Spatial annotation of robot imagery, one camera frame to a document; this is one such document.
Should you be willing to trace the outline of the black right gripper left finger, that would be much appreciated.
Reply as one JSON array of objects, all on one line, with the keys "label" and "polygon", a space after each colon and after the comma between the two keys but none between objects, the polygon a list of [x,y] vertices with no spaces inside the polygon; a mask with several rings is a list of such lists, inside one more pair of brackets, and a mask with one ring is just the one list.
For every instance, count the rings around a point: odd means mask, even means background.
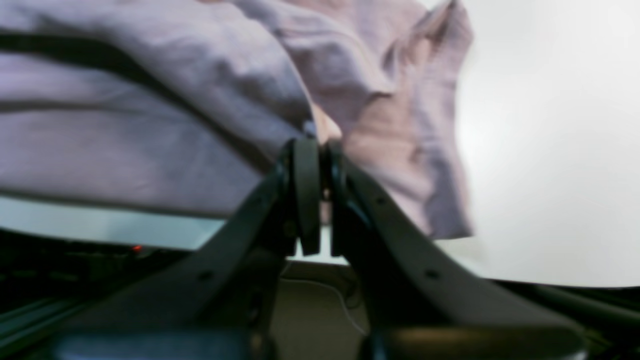
[{"label": "black right gripper left finger", "polygon": [[272,360],[272,306],[286,258],[321,244],[320,155],[293,140],[199,250],[64,324],[53,360]]}]

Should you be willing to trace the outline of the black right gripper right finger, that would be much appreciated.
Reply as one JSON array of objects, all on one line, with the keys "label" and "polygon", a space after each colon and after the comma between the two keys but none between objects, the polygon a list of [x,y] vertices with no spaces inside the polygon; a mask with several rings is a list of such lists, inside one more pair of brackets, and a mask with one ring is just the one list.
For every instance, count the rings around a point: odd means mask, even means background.
[{"label": "black right gripper right finger", "polygon": [[325,146],[332,253],[361,284],[363,360],[584,360],[567,317],[480,278],[428,239],[338,142]]}]

